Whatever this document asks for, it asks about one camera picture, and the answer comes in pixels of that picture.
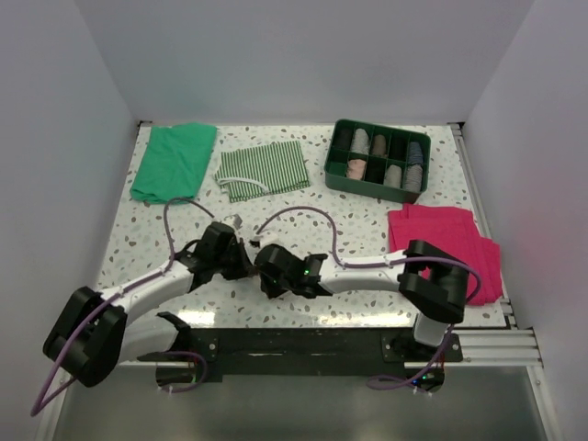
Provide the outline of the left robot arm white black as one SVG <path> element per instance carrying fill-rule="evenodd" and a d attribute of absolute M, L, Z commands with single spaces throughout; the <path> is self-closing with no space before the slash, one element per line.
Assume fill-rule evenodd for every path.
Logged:
<path fill-rule="evenodd" d="M 86 387 L 102 382 L 118 363 L 144 354 L 161 352 L 170 360 L 184 358 L 190 338 L 180 332 L 185 325 L 170 315 L 159 316 L 170 322 L 171 329 L 157 330 L 142 344 L 128 328 L 163 303 L 208 284 L 216 275 L 227 280 L 251 276 L 253 265 L 237 236 L 241 223 L 237 215 L 212 222 L 201 238 L 174 253 L 170 264 L 127 284 L 101 292 L 89 287 L 77 289 L 45 340 L 43 354 L 56 361 L 74 330 L 80 328 L 60 367 Z"/>

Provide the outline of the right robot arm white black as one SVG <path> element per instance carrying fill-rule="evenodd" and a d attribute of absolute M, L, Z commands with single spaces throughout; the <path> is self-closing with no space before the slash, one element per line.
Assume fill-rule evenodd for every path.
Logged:
<path fill-rule="evenodd" d="M 272 243 L 260 250 L 254 266 L 270 299 L 286 292 L 306 299 L 355 290 L 402 294 L 418 310 L 409 348 L 422 361 L 441 351 L 449 328 L 463 322 L 467 303 L 481 289 L 473 268 L 419 240 L 398 252 L 345 261 L 328 254 L 298 258 Z"/>

